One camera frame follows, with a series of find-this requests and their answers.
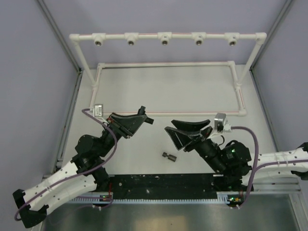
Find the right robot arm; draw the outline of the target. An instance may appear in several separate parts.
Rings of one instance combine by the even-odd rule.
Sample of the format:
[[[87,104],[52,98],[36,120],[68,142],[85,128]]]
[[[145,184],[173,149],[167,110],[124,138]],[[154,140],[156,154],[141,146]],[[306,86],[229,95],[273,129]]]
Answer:
[[[210,126],[209,120],[172,120],[171,123],[173,126],[165,127],[165,131],[177,150],[196,151],[212,170],[220,175],[213,182],[218,191],[238,191],[242,187],[251,189],[254,180],[287,177],[308,179],[306,142],[291,151],[260,154],[256,135],[245,128],[252,135],[255,144],[255,153],[251,154],[248,147],[236,140],[230,141],[224,148],[213,142],[214,137],[242,129],[241,126],[231,126],[225,114],[216,115],[214,126]]]

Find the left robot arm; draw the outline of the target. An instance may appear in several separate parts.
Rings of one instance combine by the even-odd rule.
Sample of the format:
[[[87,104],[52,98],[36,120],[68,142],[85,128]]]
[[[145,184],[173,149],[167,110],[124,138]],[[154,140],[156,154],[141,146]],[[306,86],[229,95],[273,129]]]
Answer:
[[[53,175],[28,190],[18,189],[13,198],[18,207],[14,216],[29,229],[40,224],[56,208],[84,193],[104,191],[109,175],[104,164],[111,159],[121,138],[131,138],[143,123],[153,119],[141,107],[135,115],[111,113],[106,122],[91,116],[102,127],[101,136],[82,135],[75,147],[76,155]]]

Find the grey faucet knob part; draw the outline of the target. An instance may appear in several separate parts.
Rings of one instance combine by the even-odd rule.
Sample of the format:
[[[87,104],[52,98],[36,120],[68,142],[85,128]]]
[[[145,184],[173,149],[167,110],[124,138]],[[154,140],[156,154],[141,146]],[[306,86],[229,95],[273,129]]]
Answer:
[[[175,162],[177,160],[176,156],[174,156],[172,154],[167,154],[166,152],[163,152],[162,156],[167,158],[170,161],[173,161],[173,162]]]

